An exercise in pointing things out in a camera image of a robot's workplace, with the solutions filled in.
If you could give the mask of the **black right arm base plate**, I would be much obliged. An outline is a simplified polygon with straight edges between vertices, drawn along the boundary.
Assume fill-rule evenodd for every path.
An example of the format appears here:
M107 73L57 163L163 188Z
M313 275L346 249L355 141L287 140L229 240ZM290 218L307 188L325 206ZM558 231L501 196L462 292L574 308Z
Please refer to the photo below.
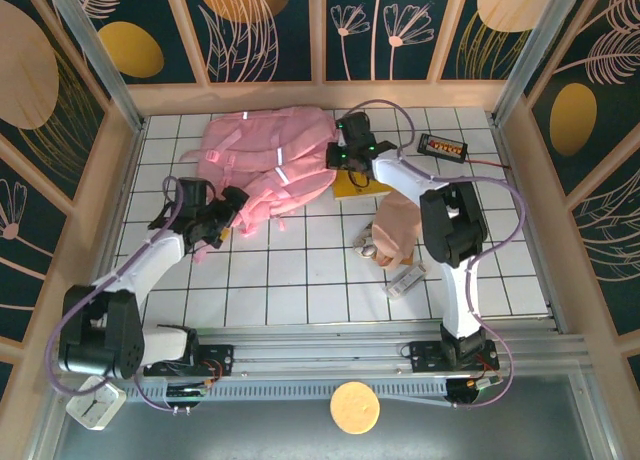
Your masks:
M453 346L443 341L409 343L409 360L414 373L480 371L485 366L499 370L495 342L486 340L483 347L466 357L459 357Z

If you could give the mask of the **long white box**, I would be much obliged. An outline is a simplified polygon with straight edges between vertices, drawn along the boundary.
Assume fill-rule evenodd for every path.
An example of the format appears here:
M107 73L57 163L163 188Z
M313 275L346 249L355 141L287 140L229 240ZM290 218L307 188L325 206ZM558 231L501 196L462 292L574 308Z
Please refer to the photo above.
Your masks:
M389 299L398 299L408 293L419 282L423 281L427 274L427 268L422 262L416 262L408 266L398 274L384 289Z

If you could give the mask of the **yellow book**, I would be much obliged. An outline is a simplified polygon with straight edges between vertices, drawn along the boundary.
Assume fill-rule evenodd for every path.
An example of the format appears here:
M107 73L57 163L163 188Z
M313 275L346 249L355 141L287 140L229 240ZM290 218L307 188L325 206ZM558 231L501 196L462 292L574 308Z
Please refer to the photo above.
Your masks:
M336 200L383 196L392 191L390 186L371 180L362 173L346 170L337 171L332 189Z

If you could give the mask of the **aluminium mounting rail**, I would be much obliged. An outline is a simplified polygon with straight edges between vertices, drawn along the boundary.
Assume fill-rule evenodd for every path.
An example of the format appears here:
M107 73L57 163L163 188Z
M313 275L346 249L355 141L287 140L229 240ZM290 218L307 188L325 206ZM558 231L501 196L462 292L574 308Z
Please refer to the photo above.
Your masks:
M552 319L498 319L516 376L590 373L586 341ZM231 344L234 380L373 379L412 373L407 345L438 341L437 321L391 321L200 329L204 344Z

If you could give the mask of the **white square alarm clock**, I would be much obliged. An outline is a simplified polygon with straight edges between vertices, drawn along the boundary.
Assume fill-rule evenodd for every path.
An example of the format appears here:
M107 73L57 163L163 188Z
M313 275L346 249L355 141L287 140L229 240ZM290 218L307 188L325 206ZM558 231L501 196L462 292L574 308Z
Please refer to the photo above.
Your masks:
M124 390L107 382L88 395L72 397L66 413L87 430L102 431L127 399Z

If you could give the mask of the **black charger board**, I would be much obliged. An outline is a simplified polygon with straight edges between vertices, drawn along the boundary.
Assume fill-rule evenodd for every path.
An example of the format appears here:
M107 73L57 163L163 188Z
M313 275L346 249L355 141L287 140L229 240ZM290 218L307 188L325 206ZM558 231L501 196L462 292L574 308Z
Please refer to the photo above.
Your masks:
M462 164L467 159L468 144L423 133L420 136L416 150L423 155Z

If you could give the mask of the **round yellow sponge disc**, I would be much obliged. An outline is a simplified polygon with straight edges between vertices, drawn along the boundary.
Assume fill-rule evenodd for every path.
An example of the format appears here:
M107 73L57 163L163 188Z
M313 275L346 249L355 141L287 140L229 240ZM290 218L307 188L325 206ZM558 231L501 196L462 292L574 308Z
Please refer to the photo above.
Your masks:
M344 433L360 435L369 432L380 415L380 402L374 391L362 382L347 382L332 394L330 414Z

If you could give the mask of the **black controller module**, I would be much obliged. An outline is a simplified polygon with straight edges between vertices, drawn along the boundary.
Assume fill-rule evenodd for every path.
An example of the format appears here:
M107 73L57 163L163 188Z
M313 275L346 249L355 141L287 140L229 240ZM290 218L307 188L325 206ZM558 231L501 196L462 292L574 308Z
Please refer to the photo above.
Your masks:
M449 378L445 381L445 399L454 407L466 406L480 408L495 403L499 396L482 402L480 394L490 387L501 384L503 379L497 375L468 378Z
M209 395L214 382L168 383L164 391L164 402L170 408L194 408Z

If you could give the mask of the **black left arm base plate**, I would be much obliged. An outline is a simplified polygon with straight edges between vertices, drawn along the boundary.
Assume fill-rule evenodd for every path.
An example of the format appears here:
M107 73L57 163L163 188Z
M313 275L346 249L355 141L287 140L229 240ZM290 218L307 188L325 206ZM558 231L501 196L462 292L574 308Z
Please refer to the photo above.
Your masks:
M157 362L144 367L145 377L225 377L234 362L232 345L200 345L185 359Z

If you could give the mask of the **aluminium frame post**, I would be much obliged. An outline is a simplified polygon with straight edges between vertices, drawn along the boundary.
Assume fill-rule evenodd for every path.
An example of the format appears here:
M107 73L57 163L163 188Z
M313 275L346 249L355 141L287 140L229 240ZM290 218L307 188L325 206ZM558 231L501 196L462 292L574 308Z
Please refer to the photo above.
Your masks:
M547 2L491 112L492 127L500 128L501 124L508 119L576 1L549 0Z
M135 106L127 86L105 50L98 33L78 0L52 0L58 7L76 40L83 47L89 62L109 91L129 126L139 133L143 117Z

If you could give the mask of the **pink backpack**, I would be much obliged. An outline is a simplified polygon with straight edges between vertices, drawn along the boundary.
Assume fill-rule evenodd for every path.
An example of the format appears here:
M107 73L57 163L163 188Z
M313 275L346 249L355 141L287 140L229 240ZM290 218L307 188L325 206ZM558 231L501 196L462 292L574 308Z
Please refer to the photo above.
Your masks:
M231 227L251 235L334 183L326 150L337 138L333 117L318 107L236 112L212 120L200 147L181 158L198 162L196 176L211 182L215 197L227 187L248 195Z

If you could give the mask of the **white black patterned object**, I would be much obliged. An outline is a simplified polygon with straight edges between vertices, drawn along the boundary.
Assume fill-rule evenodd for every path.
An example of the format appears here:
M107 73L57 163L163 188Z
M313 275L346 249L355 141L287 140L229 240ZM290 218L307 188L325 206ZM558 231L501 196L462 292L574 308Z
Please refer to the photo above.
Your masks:
M376 261L378 248L373 240L372 231L373 223L370 222L357 235L352 243L352 248L358 256Z

